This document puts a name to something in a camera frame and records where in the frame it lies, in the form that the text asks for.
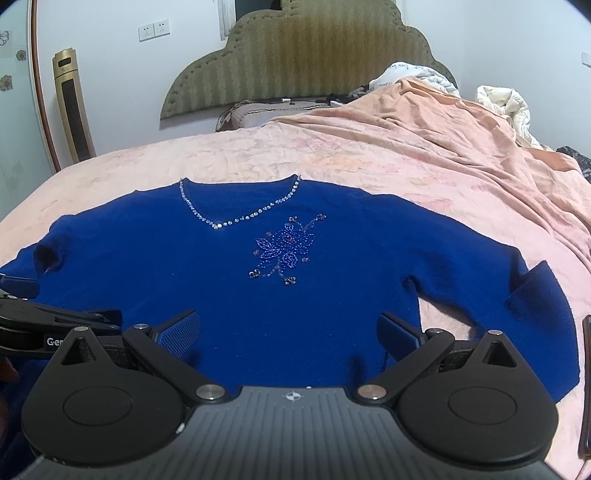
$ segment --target pink blanket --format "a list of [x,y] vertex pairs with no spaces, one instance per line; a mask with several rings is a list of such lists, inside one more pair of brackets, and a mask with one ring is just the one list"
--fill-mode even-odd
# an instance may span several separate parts
[[[182,177],[267,181],[294,172],[399,195],[519,248],[530,267],[547,260],[573,310],[584,368],[581,325],[591,313],[591,186],[572,158],[518,147],[501,117],[413,77],[341,108],[113,152],[68,167],[0,223],[0,264],[38,241],[59,216],[133,190]],[[424,328],[468,336],[469,323],[454,319],[454,312],[422,301],[421,314]],[[577,455],[583,382],[558,410],[547,461],[575,479],[583,467]]]

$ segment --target floral wall decal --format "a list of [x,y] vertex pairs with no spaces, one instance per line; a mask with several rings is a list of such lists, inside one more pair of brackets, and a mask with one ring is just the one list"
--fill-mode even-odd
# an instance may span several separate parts
[[0,59],[9,59],[16,52],[12,49],[12,37],[10,30],[0,30]]
[[10,75],[0,78],[0,92],[6,92],[7,90],[12,90],[12,77]]

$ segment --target black cloth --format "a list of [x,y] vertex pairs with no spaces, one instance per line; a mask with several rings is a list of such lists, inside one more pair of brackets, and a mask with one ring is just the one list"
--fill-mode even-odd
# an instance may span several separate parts
[[585,157],[581,153],[577,152],[574,148],[570,147],[560,147],[556,151],[559,153],[564,153],[569,157],[573,157],[579,164],[581,172],[583,173],[583,177],[585,177],[585,179],[591,183],[591,158]]

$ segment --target logo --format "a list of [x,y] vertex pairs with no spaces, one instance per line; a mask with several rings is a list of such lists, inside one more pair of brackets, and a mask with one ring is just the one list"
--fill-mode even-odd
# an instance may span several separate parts
[[47,337],[45,343],[51,350],[57,350],[57,348],[61,345],[64,340],[60,340],[57,338]]
[[304,397],[303,395],[300,395],[298,392],[295,391],[291,391],[283,396],[292,403],[297,402],[299,399]]

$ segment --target green headboard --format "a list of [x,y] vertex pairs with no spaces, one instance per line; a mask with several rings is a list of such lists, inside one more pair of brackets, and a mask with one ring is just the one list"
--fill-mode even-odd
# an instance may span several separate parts
[[391,0],[282,0],[281,6],[243,16],[223,49],[185,68],[160,119],[246,99],[349,93],[395,61],[432,67],[456,84]]

